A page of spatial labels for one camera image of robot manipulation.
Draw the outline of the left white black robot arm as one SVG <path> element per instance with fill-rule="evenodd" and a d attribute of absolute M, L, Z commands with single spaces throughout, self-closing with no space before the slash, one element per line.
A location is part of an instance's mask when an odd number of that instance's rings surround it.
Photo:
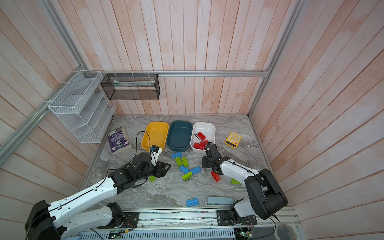
<path fill-rule="evenodd" d="M 137 188 L 138 181 L 150 177 L 164 177 L 171 164 L 160 162 L 162 148 L 153 146 L 149 153 L 134 155 L 118 169 L 109 169 L 106 177 L 96 184 L 62 200 L 36 203 L 25 224 L 27 240 L 63 240 L 92 228 L 116 228 L 126 221 L 117 203 L 88 212 L 93 205 L 116 196 L 128 189 Z"/>

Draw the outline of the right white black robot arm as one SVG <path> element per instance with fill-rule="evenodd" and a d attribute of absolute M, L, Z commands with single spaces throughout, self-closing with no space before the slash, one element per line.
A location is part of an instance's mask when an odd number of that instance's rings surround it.
<path fill-rule="evenodd" d="M 248 200 L 234 202 L 229 210 L 217 211 L 218 225 L 256 224 L 255 216 L 267 220 L 288 205 L 285 193 L 270 170 L 250 169 L 229 157 L 223 157 L 215 144 L 206 146 L 205 152 L 202 167 L 240 182 L 246 187 L 249 197 Z"/>

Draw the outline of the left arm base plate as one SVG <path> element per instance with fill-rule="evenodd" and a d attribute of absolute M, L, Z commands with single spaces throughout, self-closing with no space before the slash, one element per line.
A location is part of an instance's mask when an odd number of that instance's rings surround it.
<path fill-rule="evenodd" d="M 113 217 L 106 226 L 97 227 L 97 229 L 135 229 L 138 226 L 139 215 L 139 212 L 123 212 L 118 217 Z"/>

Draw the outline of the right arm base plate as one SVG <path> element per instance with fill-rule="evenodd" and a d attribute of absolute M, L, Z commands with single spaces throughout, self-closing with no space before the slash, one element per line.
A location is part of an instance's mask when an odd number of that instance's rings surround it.
<path fill-rule="evenodd" d="M 239 217 L 233 210 L 217 210 L 217 222 L 219 226 L 256 226 L 255 216 Z"/>

